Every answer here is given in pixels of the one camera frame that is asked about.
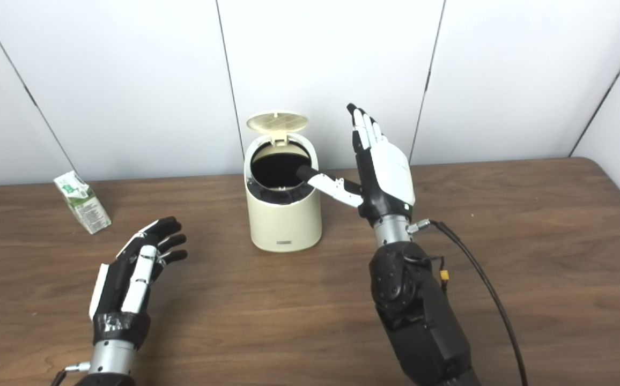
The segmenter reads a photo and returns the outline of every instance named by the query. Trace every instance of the wooden table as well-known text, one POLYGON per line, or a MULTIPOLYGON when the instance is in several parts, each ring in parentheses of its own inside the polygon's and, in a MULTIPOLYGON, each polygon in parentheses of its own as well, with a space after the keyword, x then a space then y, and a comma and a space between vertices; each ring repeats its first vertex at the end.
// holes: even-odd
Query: wooden table
MULTIPOLYGON (((415 166, 413 178, 416 218, 445 220, 496 286, 533 386, 620 384, 620 191, 596 164, 415 166)), ((90 358, 99 264, 169 215, 183 223, 190 257, 153 287, 153 327, 134 371, 141 386, 411 384, 374 312, 373 232, 354 209, 323 197, 320 243, 271 254, 249 239, 240 175, 92 186, 114 220, 96 235, 52 183, 0 187, 0 385, 48 385, 90 358)), ((416 240, 449 257, 449 299, 483 383, 519 384, 474 269, 436 231, 416 240)))

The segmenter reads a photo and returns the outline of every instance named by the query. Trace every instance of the beige trash can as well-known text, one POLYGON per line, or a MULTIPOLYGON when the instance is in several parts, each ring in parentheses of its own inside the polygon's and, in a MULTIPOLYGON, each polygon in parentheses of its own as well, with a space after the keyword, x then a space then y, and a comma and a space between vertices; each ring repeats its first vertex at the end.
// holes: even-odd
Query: beige trash can
POLYGON ((270 252, 300 251, 322 236, 320 193, 296 176, 301 165, 318 168, 317 154, 297 131, 308 119, 290 112, 259 113, 247 125, 263 134, 246 151, 250 238, 270 252))

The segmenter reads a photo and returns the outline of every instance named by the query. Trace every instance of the trash can lid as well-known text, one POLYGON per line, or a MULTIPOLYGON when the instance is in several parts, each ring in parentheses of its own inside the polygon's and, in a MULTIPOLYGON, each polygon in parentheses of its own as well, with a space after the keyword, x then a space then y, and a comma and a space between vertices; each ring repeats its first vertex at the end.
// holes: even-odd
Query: trash can lid
POLYGON ((246 124, 251 130, 272 134, 302 130, 308 125, 308 119, 292 112, 266 112, 253 115, 246 124))

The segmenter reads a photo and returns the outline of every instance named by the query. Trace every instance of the trash can opening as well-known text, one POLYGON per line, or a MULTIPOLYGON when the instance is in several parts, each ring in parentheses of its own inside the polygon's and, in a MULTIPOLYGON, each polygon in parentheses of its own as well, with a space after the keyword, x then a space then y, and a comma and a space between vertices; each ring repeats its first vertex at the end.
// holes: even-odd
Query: trash can opening
POLYGON ((250 172, 253 178, 269 190, 288 190, 302 181, 296 176, 300 166, 312 166, 310 154, 297 142, 286 146, 261 146, 252 157, 250 172))

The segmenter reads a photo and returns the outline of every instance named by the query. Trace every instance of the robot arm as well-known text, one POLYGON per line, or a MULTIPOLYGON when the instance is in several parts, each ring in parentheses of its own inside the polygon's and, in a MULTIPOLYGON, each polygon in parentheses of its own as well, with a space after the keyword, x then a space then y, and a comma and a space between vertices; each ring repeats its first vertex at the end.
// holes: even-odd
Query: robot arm
POLYGON ((372 298, 406 376, 418 386, 479 386, 467 338, 432 273, 432 261, 439 257, 428 256, 412 241, 429 222, 410 224, 415 191, 408 158, 361 108, 351 104, 348 110, 361 186, 307 166, 298 176, 357 207, 374 229, 372 298))
POLYGON ((77 386, 134 386, 131 367, 150 328, 146 312, 150 285, 171 262, 185 259, 186 251, 170 251, 186 237, 174 217, 156 220, 124 245, 112 264, 102 264, 91 297, 93 357, 65 367, 57 374, 58 386, 67 372, 87 371, 77 386))

